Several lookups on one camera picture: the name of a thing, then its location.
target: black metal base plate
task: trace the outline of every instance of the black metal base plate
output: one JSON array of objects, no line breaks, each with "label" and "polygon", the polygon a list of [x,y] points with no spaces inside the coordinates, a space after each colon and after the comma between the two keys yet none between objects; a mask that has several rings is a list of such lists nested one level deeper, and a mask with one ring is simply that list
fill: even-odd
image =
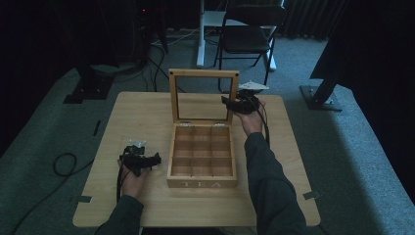
[{"label": "black metal base plate", "polygon": [[313,102],[312,98],[317,88],[318,86],[300,86],[302,96],[304,97],[304,100],[310,110],[335,112],[341,112],[343,110],[334,94],[332,94],[329,99],[323,104]]},{"label": "black metal base plate", "polygon": [[85,90],[82,79],[79,80],[72,94],[68,95],[64,104],[82,104],[83,100],[106,100],[111,86],[113,76],[96,75],[100,82],[91,90]]}]

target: dark sleeve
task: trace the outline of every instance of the dark sleeve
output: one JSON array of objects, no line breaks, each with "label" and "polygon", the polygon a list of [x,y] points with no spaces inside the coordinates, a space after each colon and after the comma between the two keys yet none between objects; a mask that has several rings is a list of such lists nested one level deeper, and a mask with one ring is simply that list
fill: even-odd
[{"label": "dark sleeve", "polygon": [[258,235],[305,234],[305,218],[294,186],[284,175],[262,133],[248,136],[245,151]]},{"label": "dark sleeve", "polygon": [[138,234],[143,204],[130,196],[121,196],[107,222],[95,234]]}]

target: tape piece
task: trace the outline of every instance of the tape piece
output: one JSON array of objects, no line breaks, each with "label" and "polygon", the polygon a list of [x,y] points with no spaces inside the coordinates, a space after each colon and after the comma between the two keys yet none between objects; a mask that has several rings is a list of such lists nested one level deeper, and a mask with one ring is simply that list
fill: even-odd
[{"label": "tape piece", "polygon": [[70,201],[74,203],[91,203],[92,197],[91,196],[77,196],[77,197],[72,197]]},{"label": "tape piece", "polygon": [[308,193],[304,193],[302,195],[304,196],[304,198],[306,200],[308,200],[308,199],[318,199],[322,196],[320,194],[320,192],[318,192],[318,191],[311,191],[311,192],[308,192]]}]

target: box lid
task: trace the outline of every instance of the box lid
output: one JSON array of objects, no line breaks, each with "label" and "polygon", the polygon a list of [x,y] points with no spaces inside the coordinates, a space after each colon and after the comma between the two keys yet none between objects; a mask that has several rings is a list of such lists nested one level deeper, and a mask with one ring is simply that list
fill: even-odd
[{"label": "box lid", "polygon": [[[195,78],[222,78],[229,79],[230,91],[228,98],[236,99],[239,72],[237,70],[186,70],[186,69],[170,69],[170,94],[171,94],[171,110],[174,123],[190,122],[191,124],[216,124],[223,123],[232,124],[232,111],[226,109],[221,103],[221,98],[217,94],[201,93],[198,96],[189,97],[186,93],[179,93],[178,79],[187,78],[190,82],[197,82]],[[212,104],[208,97],[217,96],[217,103]]]}]

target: wooden tea box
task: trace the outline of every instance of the wooden tea box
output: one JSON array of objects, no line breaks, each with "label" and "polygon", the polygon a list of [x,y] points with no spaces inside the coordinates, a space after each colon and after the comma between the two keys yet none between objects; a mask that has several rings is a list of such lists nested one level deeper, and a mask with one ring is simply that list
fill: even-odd
[{"label": "wooden tea box", "polygon": [[180,82],[218,78],[230,81],[229,99],[235,100],[239,72],[236,70],[170,69],[173,134],[167,171],[169,188],[232,188],[237,174],[232,138],[232,112],[221,104],[220,95],[179,92]]}]

